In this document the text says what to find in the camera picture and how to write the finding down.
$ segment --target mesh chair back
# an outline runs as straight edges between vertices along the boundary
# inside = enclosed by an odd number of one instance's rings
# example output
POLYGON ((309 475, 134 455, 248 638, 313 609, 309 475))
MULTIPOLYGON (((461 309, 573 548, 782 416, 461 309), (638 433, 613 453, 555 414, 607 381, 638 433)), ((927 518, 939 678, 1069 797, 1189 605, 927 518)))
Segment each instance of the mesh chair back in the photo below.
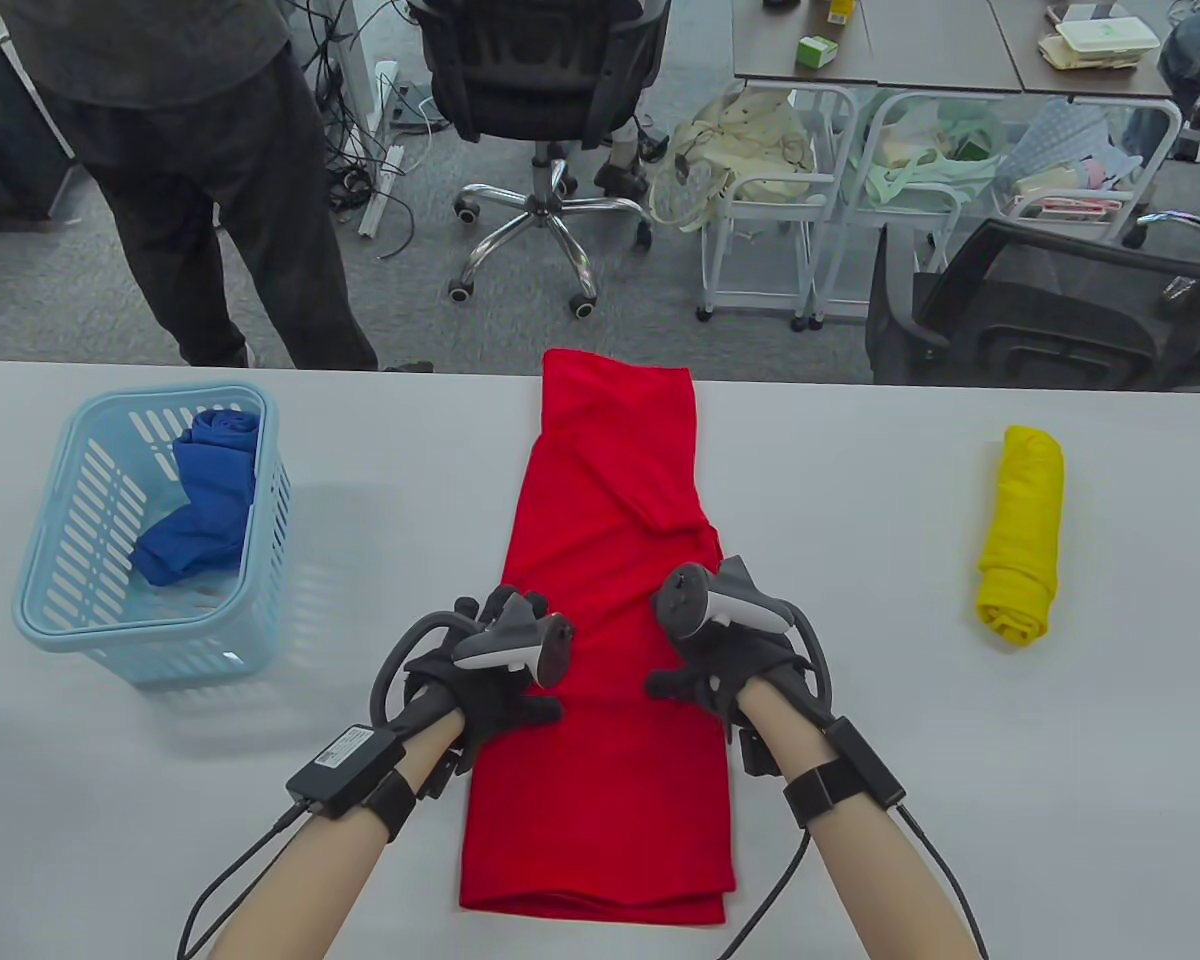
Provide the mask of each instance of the mesh chair back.
POLYGON ((1200 384, 1200 264, 989 220, 916 323, 970 385, 1147 389, 1200 384))
POLYGON ((601 138, 656 73, 670 0, 409 0, 439 108, 464 140, 601 138))

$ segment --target basket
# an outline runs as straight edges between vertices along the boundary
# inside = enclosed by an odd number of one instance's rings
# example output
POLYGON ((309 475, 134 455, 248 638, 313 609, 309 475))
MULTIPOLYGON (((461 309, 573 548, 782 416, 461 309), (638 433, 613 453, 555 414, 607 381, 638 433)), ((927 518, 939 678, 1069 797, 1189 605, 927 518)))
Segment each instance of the basket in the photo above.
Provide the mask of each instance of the basket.
POLYGON ((265 667, 289 522, 277 430, 275 402, 238 383, 119 390, 80 407, 59 443, 14 594, 23 635, 43 650, 84 653, 144 689, 220 684, 265 667), (210 408, 260 418, 242 560, 235 572, 154 588, 130 553, 140 532, 187 503, 172 443, 210 408))

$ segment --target wrist strap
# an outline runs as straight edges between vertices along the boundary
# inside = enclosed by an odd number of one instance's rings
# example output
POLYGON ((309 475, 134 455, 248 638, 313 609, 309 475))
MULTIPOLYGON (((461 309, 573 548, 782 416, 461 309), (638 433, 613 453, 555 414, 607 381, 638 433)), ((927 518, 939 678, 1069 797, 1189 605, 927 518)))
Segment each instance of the wrist strap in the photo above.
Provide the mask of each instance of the wrist strap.
POLYGON ((372 810, 391 833, 388 844, 400 835, 400 827, 404 826, 416 804, 418 798, 413 794, 413 787, 398 770, 388 773, 372 794, 364 797, 364 805, 372 810))
POLYGON ((805 829, 812 820, 828 814, 840 800, 854 794, 865 794, 866 781, 850 760, 838 756, 830 763, 814 767, 788 782, 782 796, 796 816, 796 823, 805 829))

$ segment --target red cloth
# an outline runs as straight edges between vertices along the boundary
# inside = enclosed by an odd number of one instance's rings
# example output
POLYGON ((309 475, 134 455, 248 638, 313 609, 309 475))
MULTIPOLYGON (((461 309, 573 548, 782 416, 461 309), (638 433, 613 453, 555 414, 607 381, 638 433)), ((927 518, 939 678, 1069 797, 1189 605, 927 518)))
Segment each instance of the red cloth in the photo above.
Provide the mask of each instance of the red cloth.
POLYGON ((577 628, 571 671, 551 691, 566 714, 481 751, 467 908, 724 923, 736 886, 724 727, 646 695, 650 671, 682 666, 652 596, 679 564, 722 560, 694 485, 696 440, 686 370, 546 355, 542 433, 504 582, 544 594, 577 628))

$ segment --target hand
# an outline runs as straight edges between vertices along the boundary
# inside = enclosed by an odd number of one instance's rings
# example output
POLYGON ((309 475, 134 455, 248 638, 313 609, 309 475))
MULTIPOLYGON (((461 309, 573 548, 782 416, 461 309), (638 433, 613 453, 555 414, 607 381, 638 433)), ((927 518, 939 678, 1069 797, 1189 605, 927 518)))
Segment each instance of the hand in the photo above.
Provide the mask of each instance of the hand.
POLYGON ((738 692, 752 677, 775 682, 784 689, 809 686, 809 662, 779 634, 763 634, 731 623, 708 623, 688 640, 674 641, 684 667, 655 671, 644 690, 654 700, 684 700, 696 703, 726 724, 746 727, 750 722, 737 707, 738 692))
MULTIPOLYGON (((463 617, 492 623, 502 616, 508 599, 516 594, 509 586, 500 586, 488 595, 485 608, 469 596, 455 600, 452 607, 463 617)), ((538 594, 527 596, 533 616, 541 620, 548 611, 546 599, 538 594)), ((533 683, 527 668, 508 667, 462 668, 454 664, 454 648, 466 634, 450 630, 440 646, 404 664, 404 702, 413 700, 425 686, 444 688, 462 710, 464 726, 455 749, 462 751, 457 773, 467 773, 475 763, 480 748, 494 737, 517 727, 556 724, 564 718, 560 701, 551 696, 526 696, 533 683)))

